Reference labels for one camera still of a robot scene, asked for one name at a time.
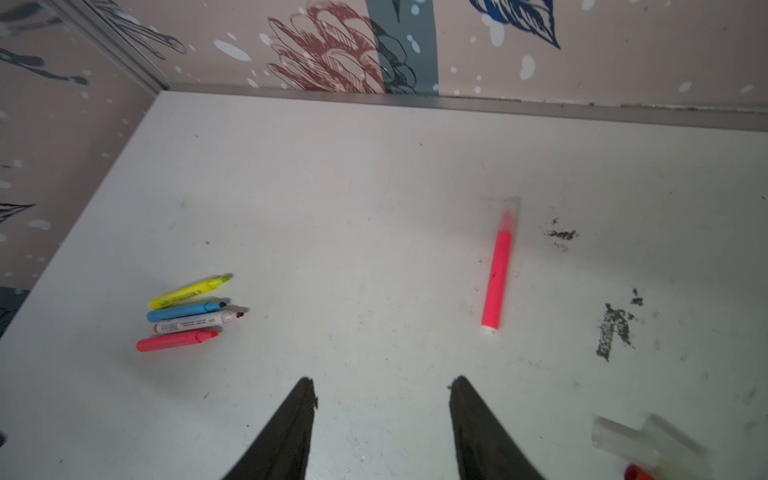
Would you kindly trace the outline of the pink highlighter pen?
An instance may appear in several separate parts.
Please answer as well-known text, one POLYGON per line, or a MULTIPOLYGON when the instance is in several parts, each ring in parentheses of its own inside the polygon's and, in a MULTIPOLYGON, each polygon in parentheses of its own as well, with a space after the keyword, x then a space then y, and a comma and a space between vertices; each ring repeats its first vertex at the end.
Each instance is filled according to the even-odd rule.
POLYGON ((218 337, 220 333, 220 328, 213 327, 165 335, 156 335, 139 340, 136 343, 135 349, 140 353, 148 353, 186 346, 194 346, 203 344, 209 340, 213 340, 218 337))
POLYGON ((490 334, 495 334, 501 323, 508 269, 521 204, 522 199, 519 196, 506 199, 499 219, 481 318, 482 330, 490 334))

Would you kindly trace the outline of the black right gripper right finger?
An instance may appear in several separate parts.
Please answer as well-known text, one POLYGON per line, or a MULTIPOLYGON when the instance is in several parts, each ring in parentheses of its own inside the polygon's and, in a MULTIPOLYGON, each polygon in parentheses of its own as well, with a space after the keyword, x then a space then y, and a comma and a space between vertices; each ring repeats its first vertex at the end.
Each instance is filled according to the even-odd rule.
POLYGON ((457 377, 450 391, 460 479, 544 479, 466 377, 457 377))

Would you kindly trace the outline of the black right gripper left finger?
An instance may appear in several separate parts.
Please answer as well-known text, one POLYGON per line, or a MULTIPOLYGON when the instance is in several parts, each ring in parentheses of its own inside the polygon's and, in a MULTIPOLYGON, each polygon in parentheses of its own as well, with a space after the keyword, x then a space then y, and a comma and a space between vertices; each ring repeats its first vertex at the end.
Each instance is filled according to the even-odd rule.
POLYGON ((224 479, 304 479, 318 399, 302 377, 224 479))

